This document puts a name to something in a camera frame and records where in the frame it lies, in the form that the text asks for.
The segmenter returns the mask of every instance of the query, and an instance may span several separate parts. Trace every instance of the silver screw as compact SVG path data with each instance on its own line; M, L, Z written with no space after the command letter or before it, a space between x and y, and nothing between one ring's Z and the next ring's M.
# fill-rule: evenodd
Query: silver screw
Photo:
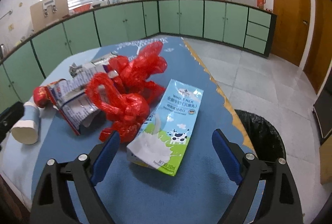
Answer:
M253 160L255 156L252 153L246 154L246 158L249 160Z
M55 163L54 159L50 159L49 161L47 161L47 165L52 166Z
M283 158L278 159L278 161L279 161L279 163L281 165L285 165L286 164L286 160L284 160Z
M81 154L79 157L78 157L78 160L80 161L84 161L88 158L88 156L86 154Z

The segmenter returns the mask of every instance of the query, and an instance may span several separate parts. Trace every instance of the brown door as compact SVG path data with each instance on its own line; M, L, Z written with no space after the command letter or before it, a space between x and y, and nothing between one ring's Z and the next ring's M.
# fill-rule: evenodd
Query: brown door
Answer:
M299 66L308 37L310 0L274 0L277 16L272 53Z
M316 0L315 29L304 72L316 93L319 91L332 58L332 1Z

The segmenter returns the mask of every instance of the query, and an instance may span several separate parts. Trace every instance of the black cabinet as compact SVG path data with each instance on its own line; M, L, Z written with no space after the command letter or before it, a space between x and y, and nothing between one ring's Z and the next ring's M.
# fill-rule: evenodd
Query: black cabinet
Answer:
M320 128L320 143L323 144L332 133L332 71L322 93L314 104L314 113Z

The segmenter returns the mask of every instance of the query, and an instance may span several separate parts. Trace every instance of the blue and white cup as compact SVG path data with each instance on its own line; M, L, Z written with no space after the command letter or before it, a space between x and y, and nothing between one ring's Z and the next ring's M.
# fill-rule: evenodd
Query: blue and white cup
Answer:
M22 144L34 144L38 140L40 111L35 103L24 104L23 117L12 127L11 132L15 140Z

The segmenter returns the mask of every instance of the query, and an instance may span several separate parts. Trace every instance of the cloud graphic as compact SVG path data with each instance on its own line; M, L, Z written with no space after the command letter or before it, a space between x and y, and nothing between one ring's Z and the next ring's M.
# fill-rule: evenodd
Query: cloud graphic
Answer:
M178 126L179 128L181 128L181 129L185 129L185 128L186 128L186 125L183 124L183 123L179 123L179 124L177 124L177 126Z
M173 122L173 121L174 121L174 119L168 115L167 116L167 122Z

